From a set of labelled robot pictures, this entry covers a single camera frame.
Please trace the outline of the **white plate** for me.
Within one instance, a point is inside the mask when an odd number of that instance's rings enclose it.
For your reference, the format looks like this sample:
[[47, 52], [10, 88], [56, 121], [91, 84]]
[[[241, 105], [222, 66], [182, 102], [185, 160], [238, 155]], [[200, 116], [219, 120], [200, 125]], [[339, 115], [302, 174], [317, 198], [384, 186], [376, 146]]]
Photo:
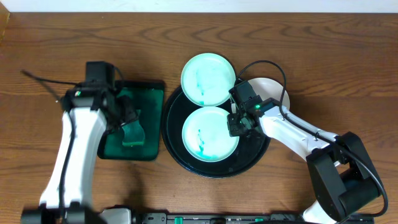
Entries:
[[248, 81], [255, 93], [260, 96], [262, 106], [269, 98], [280, 101], [283, 86], [271, 78], [253, 78]]

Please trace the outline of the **green sponge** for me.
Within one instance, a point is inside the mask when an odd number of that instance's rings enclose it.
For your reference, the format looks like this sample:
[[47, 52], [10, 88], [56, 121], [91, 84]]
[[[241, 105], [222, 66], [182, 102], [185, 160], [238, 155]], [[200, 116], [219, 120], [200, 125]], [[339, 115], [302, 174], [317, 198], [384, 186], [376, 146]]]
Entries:
[[124, 132], [122, 145], [124, 147], [142, 146], [145, 143], [146, 135], [139, 121], [141, 110], [136, 112], [138, 119], [122, 127]]

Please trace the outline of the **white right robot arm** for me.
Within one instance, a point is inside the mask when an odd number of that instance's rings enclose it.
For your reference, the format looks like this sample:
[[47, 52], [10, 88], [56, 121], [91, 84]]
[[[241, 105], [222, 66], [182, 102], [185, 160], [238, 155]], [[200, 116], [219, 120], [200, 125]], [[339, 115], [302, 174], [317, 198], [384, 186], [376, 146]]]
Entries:
[[373, 219], [389, 201], [379, 174], [359, 136], [341, 136], [296, 117], [273, 98], [232, 96], [231, 136], [257, 131], [275, 139], [307, 163], [316, 201], [302, 213], [307, 223], [343, 223]]

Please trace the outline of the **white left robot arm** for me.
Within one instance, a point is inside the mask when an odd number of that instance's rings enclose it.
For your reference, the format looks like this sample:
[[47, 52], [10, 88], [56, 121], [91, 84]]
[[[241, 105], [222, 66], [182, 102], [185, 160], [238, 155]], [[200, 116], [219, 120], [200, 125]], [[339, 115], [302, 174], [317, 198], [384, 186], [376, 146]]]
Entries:
[[92, 183], [101, 138], [137, 120], [130, 97], [111, 90], [75, 88], [62, 98], [63, 131], [52, 176], [39, 207], [24, 209], [21, 223], [136, 223], [127, 207], [98, 213], [92, 206]]

